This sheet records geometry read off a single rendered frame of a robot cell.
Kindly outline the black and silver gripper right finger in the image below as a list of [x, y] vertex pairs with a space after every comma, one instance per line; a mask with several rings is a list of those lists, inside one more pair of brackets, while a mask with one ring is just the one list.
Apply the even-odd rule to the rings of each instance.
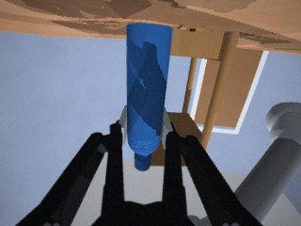
[[262, 226], [241, 205], [198, 139], [179, 136], [165, 107], [161, 137], [166, 149], [163, 226], [188, 226], [181, 155], [212, 226]]

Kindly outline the blue bottle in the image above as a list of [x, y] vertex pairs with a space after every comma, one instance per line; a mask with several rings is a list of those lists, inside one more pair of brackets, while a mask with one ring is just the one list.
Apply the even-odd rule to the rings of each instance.
[[162, 24], [127, 24], [127, 140], [140, 171], [150, 168], [161, 140], [172, 32]]

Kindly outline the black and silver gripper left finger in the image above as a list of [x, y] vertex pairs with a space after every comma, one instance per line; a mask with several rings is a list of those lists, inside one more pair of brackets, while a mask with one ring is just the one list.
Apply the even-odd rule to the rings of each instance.
[[71, 226], [107, 151], [100, 226], [126, 226], [122, 148], [127, 137], [127, 105], [109, 129], [108, 135], [95, 132], [89, 136], [40, 204], [15, 226]]

